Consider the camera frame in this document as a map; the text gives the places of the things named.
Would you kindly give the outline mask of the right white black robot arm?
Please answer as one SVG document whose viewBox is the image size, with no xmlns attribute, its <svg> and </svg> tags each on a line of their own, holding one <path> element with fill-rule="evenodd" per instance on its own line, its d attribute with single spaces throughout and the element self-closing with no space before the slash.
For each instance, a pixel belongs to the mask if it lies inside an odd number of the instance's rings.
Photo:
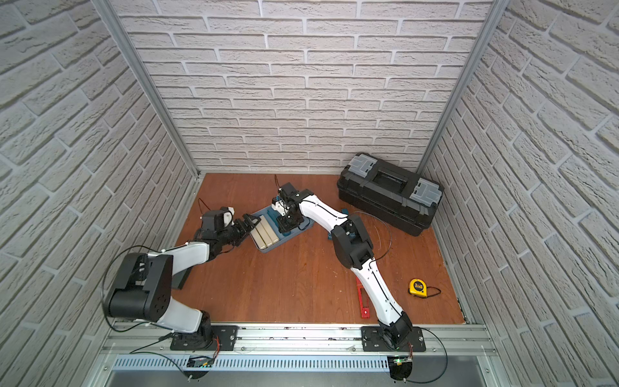
<svg viewBox="0 0 619 387">
<path fill-rule="evenodd" d="M 311 219 L 331 234 L 339 262 L 356 275 L 374 306 L 385 343 L 391 349 L 407 347 L 412 322 L 380 274 L 362 219 L 356 214 L 343 214 L 323 203 L 312 191 L 296 190 L 290 183 L 278 188 L 272 209 L 279 214 L 277 227 L 282 232 L 290 232 Z"/>
</svg>

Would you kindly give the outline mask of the beige block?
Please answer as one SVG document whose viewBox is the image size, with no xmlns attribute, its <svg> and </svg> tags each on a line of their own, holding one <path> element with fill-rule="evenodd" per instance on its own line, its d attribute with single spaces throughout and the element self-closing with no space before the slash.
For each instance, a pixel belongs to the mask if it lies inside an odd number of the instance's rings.
<svg viewBox="0 0 619 387">
<path fill-rule="evenodd" d="M 264 226 L 262 221 L 260 221 L 256 225 L 256 230 L 257 230 L 257 233 L 260 236 L 261 240 L 263 240 L 265 247 L 266 248 L 270 247 L 273 244 L 273 239 L 271 238 L 269 232 L 265 228 L 265 226 Z"/>
<path fill-rule="evenodd" d="M 271 238 L 273 239 L 273 244 L 277 243 L 279 241 L 279 238 L 277 236 L 277 234 L 274 232 L 274 230 L 272 229 L 269 221 L 267 221 L 266 217 L 261 216 L 261 221 L 263 222 L 265 228 L 267 229 L 267 231 L 269 232 Z"/>
<path fill-rule="evenodd" d="M 264 250 L 267 248 L 267 244 L 264 242 L 257 227 L 251 231 L 251 237 L 259 250 Z"/>
</svg>

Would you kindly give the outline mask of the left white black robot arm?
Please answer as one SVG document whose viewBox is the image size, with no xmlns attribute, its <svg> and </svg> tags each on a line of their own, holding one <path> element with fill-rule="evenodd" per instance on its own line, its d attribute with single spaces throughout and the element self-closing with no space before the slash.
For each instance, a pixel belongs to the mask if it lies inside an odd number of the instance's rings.
<svg viewBox="0 0 619 387">
<path fill-rule="evenodd" d="M 207 211 L 201 227 L 185 245 L 167 252 L 129 253 L 123 258 L 110 291 L 103 299 L 108 318 L 154 323 L 172 332 L 172 350 L 208 349 L 216 344 L 211 317 L 172 297 L 172 279 L 193 266 L 212 261 L 227 245 L 236 247 L 248 238 L 260 218 L 234 218 L 232 207 Z"/>
</svg>

